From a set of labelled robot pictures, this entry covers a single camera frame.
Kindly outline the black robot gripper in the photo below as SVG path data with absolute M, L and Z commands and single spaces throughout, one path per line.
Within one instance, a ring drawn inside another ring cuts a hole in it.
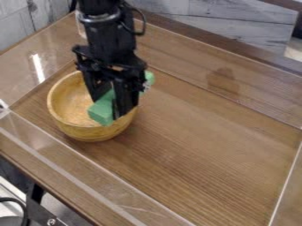
M 146 91 L 146 62 L 137 55 L 137 37 L 146 29 L 137 31 L 131 11 L 79 12 L 77 18 L 87 38 L 87 45 L 74 46 L 77 67 L 94 102 L 110 91 L 114 81 L 118 119 L 138 106 L 139 95 Z

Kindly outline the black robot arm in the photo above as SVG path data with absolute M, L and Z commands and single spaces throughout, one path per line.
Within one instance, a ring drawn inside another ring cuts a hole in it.
M 77 45 L 77 69 L 83 73 L 93 99 L 87 114 L 111 125 L 139 103 L 146 91 L 146 61 L 137 56 L 138 9 L 126 0 L 78 0 L 78 21 L 86 30 L 86 45 Z

